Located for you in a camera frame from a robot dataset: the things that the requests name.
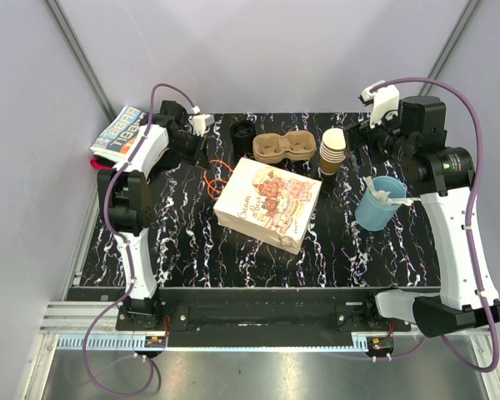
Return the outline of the cardboard cup carrier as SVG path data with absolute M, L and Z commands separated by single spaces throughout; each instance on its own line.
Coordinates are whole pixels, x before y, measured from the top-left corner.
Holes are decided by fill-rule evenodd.
M 256 161 L 266 164 L 280 163 L 284 159 L 307 161 L 317 150 L 314 135 L 305 130 L 277 133 L 263 133 L 252 141 L 253 156 Z

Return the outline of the red cloth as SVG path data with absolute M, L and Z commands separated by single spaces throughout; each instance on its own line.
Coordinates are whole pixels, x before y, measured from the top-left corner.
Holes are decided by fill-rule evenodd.
M 95 170 L 105 170 L 105 169 L 111 169 L 112 164 L 108 162 L 107 160 L 99 157 L 92 157 L 90 160 L 90 165 L 95 169 Z

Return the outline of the paper takeout bag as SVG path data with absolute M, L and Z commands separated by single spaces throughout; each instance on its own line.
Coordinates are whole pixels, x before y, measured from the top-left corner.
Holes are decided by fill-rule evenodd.
M 213 210 L 220 226 L 297 254 L 321 186 L 318 180 L 242 158 Z

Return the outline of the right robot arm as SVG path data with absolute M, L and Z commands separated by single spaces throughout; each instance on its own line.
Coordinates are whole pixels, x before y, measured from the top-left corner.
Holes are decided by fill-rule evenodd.
M 446 144 L 446 105 L 438 97 L 398 92 L 362 94 L 369 118 L 345 129 L 348 150 L 366 147 L 372 163 L 396 161 L 413 185 L 431 225 L 440 270 L 439 293 L 398 289 L 378 293 L 361 313 L 364 325 L 380 330 L 392 318 L 413 323 L 428 338 L 500 323 L 500 297 L 490 278 L 480 238 L 475 248 L 483 288 L 478 289 L 467 235 L 478 233 L 467 212 L 476 177 L 473 158 Z

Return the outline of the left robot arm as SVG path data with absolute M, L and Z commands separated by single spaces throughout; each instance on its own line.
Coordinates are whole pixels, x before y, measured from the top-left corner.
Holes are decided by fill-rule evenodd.
M 148 177 L 166 154 L 177 163 L 208 169 L 207 134 L 213 124 L 213 115 L 199 107 L 187 113 L 165 100 L 153 115 L 124 107 L 95 142 L 95 150 L 104 144 L 118 155 L 113 167 L 98 172 L 97 190 L 103 221 L 122 257 L 125 293 L 133 300 L 149 300 L 158 290 L 148 249 L 153 217 Z

